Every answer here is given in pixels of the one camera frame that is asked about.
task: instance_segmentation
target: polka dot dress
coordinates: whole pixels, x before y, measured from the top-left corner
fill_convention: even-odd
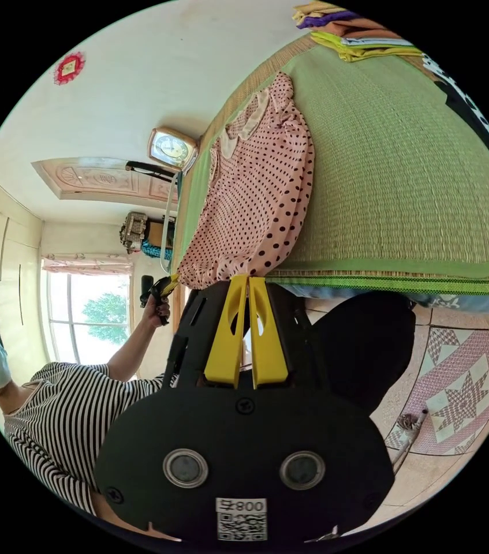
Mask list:
[[[290,254],[306,217],[314,162],[293,92],[290,77],[279,73],[213,144],[206,202],[178,269],[185,286],[205,289],[234,275],[264,276]],[[223,155],[228,141],[230,157]]]

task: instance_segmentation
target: yellow cloth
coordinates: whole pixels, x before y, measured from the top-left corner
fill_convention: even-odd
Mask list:
[[[336,50],[341,60],[357,62],[361,59],[375,58],[376,56],[421,56],[422,52],[413,46],[389,46],[381,48],[357,48],[341,43],[341,38],[331,33],[315,31],[310,33],[312,40]]]
[[[345,12],[346,8],[339,8],[338,6],[333,6],[327,2],[310,2],[304,6],[295,6],[294,9],[296,12],[292,16],[292,19],[296,22],[297,25],[300,25],[305,17],[323,17],[328,13],[338,13]]]
[[[303,6],[295,6],[294,9],[297,12],[302,12],[305,16],[312,12],[336,13],[346,11],[346,8],[339,8],[338,6],[329,4],[328,2],[310,2],[309,4],[304,4]]]

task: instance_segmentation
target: woman's hand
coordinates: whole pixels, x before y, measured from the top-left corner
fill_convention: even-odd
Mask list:
[[[157,329],[162,326],[160,317],[169,318],[170,315],[169,300],[166,298],[161,304],[157,305],[154,296],[151,294],[144,308],[143,321],[146,321],[154,329]]]

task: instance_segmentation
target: purple cloth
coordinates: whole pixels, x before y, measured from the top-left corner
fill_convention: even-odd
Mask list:
[[[304,21],[299,25],[296,25],[298,29],[305,29],[306,27],[323,27],[331,21],[338,21],[339,19],[357,19],[359,16],[354,12],[336,12],[328,13],[323,17],[304,17]]]

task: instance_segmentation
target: pink curtain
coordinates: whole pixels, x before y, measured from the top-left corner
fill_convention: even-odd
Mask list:
[[[132,275],[133,262],[122,254],[46,254],[42,269],[75,275]]]

